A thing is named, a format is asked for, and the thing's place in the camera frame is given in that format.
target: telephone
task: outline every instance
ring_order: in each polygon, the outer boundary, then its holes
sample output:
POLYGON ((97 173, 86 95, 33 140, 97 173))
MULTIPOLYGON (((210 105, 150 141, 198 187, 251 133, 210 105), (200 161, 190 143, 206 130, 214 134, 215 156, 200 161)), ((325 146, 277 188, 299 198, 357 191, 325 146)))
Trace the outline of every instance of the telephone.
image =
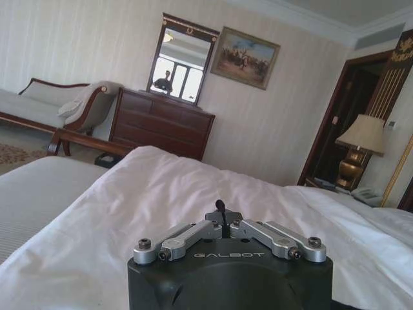
POLYGON ((360 187, 359 189, 355 189, 351 192, 351 195, 371 207, 379 207, 383 200, 383 194, 370 187, 360 187))

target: painting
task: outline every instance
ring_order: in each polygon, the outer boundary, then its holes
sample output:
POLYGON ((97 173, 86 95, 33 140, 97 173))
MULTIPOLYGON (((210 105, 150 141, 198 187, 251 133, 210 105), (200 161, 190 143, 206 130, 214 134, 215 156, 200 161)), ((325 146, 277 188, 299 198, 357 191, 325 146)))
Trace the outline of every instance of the painting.
POLYGON ((211 73, 267 89, 280 46, 224 27, 211 73))

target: carpet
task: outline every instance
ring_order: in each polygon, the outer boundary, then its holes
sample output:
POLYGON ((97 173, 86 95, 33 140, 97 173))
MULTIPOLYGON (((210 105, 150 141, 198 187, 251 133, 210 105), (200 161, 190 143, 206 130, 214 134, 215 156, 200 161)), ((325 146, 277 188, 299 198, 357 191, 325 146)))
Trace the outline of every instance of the carpet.
MULTIPOLYGON (((0 175, 46 156, 52 135, 0 121, 0 175)), ((75 160, 94 163, 102 151, 71 144, 70 150, 75 160)), ((59 156, 65 156, 63 150, 59 156)))

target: gold lamp base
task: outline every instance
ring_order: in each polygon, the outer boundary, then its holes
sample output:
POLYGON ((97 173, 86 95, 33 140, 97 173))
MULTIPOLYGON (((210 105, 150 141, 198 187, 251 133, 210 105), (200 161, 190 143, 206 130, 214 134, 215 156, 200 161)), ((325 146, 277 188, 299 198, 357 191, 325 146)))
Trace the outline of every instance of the gold lamp base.
POLYGON ((361 161, 364 153, 352 150, 347 154, 347 157, 340 162, 336 185, 344 189, 351 189, 354 179, 361 176, 363 167, 361 161))

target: table lamp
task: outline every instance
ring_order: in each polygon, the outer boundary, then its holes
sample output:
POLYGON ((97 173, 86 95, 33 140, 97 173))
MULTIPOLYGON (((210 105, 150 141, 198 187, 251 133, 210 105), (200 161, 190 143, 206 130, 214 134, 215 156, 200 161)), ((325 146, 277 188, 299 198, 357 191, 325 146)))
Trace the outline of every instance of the table lamp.
POLYGON ((336 143, 352 149, 340 162, 336 185, 350 189, 353 181, 363 172, 362 161, 366 153, 382 156, 383 127, 385 121, 372 116, 359 114, 347 131, 337 138, 336 143))

